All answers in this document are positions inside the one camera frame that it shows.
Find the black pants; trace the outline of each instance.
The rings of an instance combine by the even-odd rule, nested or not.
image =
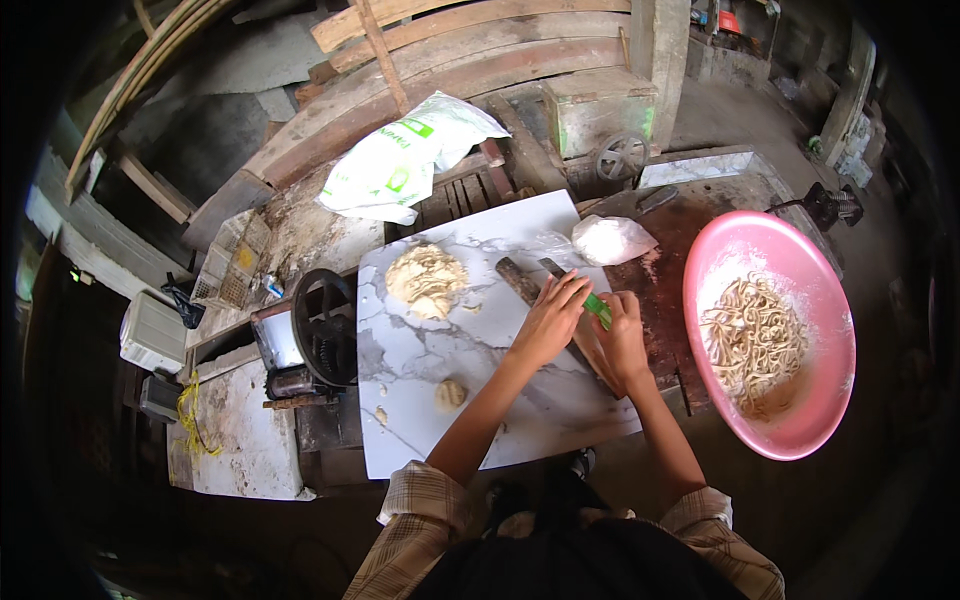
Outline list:
[[[537,510],[534,533],[550,529],[569,529],[577,527],[580,509],[596,508],[609,510],[610,506],[569,468],[549,468],[544,475],[543,499]],[[507,518],[523,511],[532,511],[530,494],[523,484],[507,482],[494,500],[487,519],[485,531],[496,532]]]

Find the pink basin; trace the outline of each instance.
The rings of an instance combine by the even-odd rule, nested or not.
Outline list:
[[[807,325],[806,364],[791,381],[791,408],[770,422],[744,419],[710,365],[700,317],[730,283],[763,274]],[[840,423],[853,388],[856,342],[847,297],[819,250],[784,221],[737,210],[710,222],[694,240],[684,271],[690,347],[720,415],[763,456],[792,461],[819,448]]]

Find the green handle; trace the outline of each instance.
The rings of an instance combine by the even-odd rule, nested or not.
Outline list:
[[[600,300],[596,297],[595,294],[590,294],[587,296],[587,300],[584,301],[584,308],[590,311],[600,319],[600,325],[606,331],[610,331],[610,323],[612,323],[612,315],[610,312],[610,307],[607,306],[607,303]]]

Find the person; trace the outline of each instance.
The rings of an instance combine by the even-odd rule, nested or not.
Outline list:
[[[732,530],[731,499],[707,486],[647,366],[639,301],[602,294],[612,324],[593,329],[634,404],[666,510],[659,523],[614,512],[583,478],[594,454],[548,471],[533,518],[517,484],[495,486],[488,530],[452,541],[468,521],[465,487],[523,386],[569,343],[593,285],[572,270],[549,277],[490,381],[425,462],[391,477],[384,525],[345,599],[359,598],[782,598],[783,578]]]

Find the dough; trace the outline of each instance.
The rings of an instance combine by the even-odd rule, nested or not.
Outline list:
[[[467,287],[467,272],[456,258],[433,244],[404,252],[387,269],[387,292],[421,319],[446,319],[451,292]]]
[[[452,413],[463,405],[466,398],[467,390],[452,379],[442,381],[433,395],[434,405],[440,413]]]

